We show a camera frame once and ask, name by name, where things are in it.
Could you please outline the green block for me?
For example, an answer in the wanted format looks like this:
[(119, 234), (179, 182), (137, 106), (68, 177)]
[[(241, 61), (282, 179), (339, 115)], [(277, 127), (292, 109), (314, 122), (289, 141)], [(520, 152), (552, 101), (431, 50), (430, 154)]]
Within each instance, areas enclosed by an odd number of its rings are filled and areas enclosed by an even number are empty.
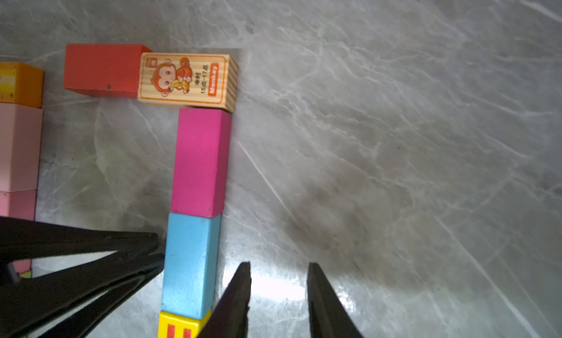
[(23, 272), (22, 274), (20, 274), (20, 278), (31, 279), (32, 278), (32, 272), (31, 271)]

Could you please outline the magenta block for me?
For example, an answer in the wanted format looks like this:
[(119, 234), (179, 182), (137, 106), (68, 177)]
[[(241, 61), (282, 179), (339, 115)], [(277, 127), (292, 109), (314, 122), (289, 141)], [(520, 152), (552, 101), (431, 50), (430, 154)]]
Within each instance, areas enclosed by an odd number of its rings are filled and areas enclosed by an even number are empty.
[(231, 122), (222, 110), (179, 110), (172, 212), (205, 218), (223, 212)]

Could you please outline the blue block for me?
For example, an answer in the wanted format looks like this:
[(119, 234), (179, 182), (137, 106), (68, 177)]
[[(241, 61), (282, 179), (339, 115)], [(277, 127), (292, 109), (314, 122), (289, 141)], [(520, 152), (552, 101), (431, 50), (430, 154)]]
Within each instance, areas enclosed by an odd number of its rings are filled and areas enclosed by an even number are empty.
[(169, 214), (162, 287), (168, 313), (200, 320), (211, 310), (221, 218)]

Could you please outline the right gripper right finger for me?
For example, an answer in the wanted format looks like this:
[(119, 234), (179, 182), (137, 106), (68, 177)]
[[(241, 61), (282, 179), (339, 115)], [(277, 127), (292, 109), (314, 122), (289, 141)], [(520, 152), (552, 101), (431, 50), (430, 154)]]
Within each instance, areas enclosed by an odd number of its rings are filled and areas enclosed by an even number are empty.
[(308, 267), (307, 300), (311, 337), (362, 337), (318, 263)]

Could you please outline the orange block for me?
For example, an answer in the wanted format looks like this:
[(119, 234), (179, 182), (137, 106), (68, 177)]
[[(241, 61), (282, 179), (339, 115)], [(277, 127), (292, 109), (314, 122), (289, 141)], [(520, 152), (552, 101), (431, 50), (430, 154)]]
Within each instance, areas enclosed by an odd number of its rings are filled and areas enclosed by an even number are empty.
[(44, 71), (19, 62), (1, 62), (1, 103), (42, 107)]

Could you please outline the yellow red striped block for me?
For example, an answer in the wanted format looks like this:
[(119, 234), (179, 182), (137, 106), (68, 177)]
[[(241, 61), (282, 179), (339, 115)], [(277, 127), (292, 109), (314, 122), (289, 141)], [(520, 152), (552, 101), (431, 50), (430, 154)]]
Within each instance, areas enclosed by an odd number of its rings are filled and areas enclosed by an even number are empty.
[(158, 338), (196, 338), (212, 315), (212, 310), (200, 320), (168, 313), (160, 312), (157, 331)]

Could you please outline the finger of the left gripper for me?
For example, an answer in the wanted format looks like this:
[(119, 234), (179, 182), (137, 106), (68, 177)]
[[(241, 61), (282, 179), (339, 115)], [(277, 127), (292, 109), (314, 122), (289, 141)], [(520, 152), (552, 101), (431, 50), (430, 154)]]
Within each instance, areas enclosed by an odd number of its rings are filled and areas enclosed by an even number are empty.
[(163, 270), (162, 254), (115, 253), (80, 266), (1, 287), (1, 336), (24, 337), (58, 317), (45, 337), (86, 337)]
[(1, 260), (4, 262), (92, 252), (151, 252), (159, 244), (156, 233), (95, 231), (12, 217), (1, 218)]

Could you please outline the light pink block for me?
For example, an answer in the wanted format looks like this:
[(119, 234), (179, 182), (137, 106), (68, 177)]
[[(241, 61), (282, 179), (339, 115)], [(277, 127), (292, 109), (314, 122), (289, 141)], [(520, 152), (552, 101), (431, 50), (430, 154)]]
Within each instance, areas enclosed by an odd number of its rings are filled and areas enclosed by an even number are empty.
[(1, 104), (1, 191), (36, 190), (43, 111)]

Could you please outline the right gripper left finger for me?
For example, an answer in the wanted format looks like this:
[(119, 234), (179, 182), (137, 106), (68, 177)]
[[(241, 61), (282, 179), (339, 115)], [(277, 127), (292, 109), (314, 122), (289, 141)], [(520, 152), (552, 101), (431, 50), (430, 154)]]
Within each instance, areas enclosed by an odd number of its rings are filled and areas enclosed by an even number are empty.
[(246, 338), (251, 295), (250, 262), (239, 265), (198, 338)]

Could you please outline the monkey picture wood block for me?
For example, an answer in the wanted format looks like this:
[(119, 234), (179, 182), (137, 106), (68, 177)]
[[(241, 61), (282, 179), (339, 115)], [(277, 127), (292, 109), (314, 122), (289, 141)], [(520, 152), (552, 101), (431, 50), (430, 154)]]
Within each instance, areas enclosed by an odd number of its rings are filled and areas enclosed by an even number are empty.
[(140, 102), (235, 111), (239, 66), (232, 56), (145, 52), (140, 60)]

